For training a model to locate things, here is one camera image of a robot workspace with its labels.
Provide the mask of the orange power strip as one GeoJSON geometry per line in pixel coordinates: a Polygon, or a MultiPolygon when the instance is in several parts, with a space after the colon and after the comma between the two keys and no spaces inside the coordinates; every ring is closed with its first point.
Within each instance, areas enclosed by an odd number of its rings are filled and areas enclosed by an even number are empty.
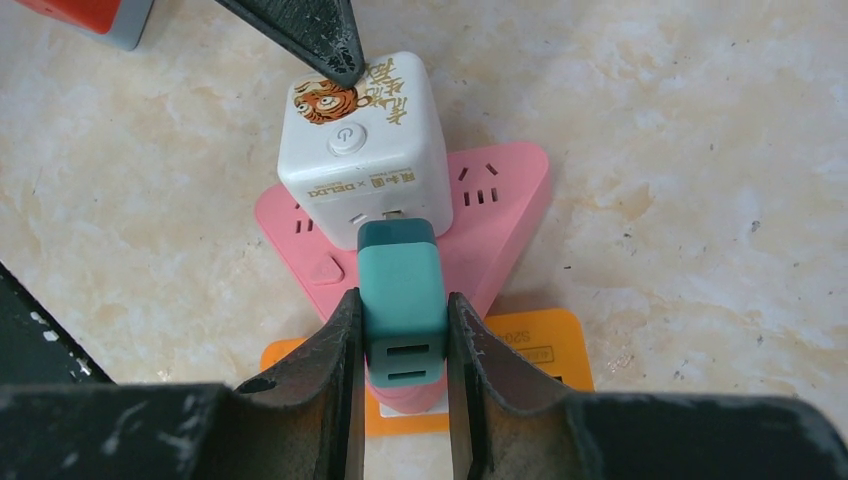
{"type": "MultiPolygon", "coordinates": [[[[488,316],[485,325],[547,375],[579,390],[595,389],[585,339],[578,318],[561,309],[488,316]]],[[[412,435],[448,430],[448,396],[418,414],[405,414],[365,393],[368,437],[412,435]]]]}

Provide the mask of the pink triangular power strip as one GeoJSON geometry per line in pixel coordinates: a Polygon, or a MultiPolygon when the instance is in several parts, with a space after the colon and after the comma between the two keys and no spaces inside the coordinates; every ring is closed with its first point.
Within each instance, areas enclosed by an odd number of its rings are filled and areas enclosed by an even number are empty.
{"type": "MultiPolygon", "coordinates": [[[[436,235],[446,298],[463,294],[486,313],[551,200],[547,154],[512,143],[448,154],[453,223],[436,235]]],[[[357,245],[335,247],[284,185],[265,191],[255,214],[270,243],[323,316],[342,293],[359,288],[357,245]]],[[[428,385],[370,390],[378,402],[405,414],[422,413],[446,393],[442,377],[428,385]]]]}

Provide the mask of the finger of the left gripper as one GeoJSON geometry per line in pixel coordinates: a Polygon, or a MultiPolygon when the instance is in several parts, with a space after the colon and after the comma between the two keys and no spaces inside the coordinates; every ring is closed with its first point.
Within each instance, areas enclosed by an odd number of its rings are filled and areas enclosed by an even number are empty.
{"type": "Polygon", "coordinates": [[[349,0],[218,0],[229,12],[340,87],[352,87],[366,60],[349,0]]]}

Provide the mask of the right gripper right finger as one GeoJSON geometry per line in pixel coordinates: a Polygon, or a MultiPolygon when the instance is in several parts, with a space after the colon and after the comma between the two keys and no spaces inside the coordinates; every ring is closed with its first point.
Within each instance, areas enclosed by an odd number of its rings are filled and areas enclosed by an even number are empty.
{"type": "Polygon", "coordinates": [[[580,392],[448,300],[457,479],[843,479],[834,425],[790,397],[580,392]]]}

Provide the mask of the white cube socket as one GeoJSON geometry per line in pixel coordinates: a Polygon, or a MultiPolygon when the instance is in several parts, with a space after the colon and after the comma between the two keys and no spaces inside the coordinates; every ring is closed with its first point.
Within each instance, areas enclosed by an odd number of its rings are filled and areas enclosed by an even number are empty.
{"type": "Polygon", "coordinates": [[[428,73],[400,51],[367,62],[343,88],[318,75],[287,92],[277,162],[281,183],[337,248],[387,213],[453,223],[446,144],[428,73]]]}

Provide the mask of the red cube socket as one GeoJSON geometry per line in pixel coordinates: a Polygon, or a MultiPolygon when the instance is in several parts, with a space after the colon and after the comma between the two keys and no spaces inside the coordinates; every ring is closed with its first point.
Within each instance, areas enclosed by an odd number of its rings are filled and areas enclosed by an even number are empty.
{"type": "Polygon", "coordinates": [[[85,31],[105,34],[116,19],[120,0],[16,0],[29,10],[79,27],[85,31]]]}

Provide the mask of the teal plug adapter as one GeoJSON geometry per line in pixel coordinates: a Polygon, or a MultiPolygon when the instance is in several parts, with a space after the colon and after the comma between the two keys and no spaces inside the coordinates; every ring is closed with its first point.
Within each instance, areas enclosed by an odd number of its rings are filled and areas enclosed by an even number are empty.
{"type": "Polygon", "coordinates": [[[358,232],[364,350],[376,388],[428,385],[443,375],[447,298],[430,222],[390,218],[358,232]]]}

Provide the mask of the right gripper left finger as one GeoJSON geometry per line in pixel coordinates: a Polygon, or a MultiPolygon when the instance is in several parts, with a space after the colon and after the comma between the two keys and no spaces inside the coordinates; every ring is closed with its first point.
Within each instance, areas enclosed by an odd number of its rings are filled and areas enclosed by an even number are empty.
{"type": "Polygon", "coordinates": [[[5,386],[5,479],[360,479],[362,303],[236,388],[5,386]]]}

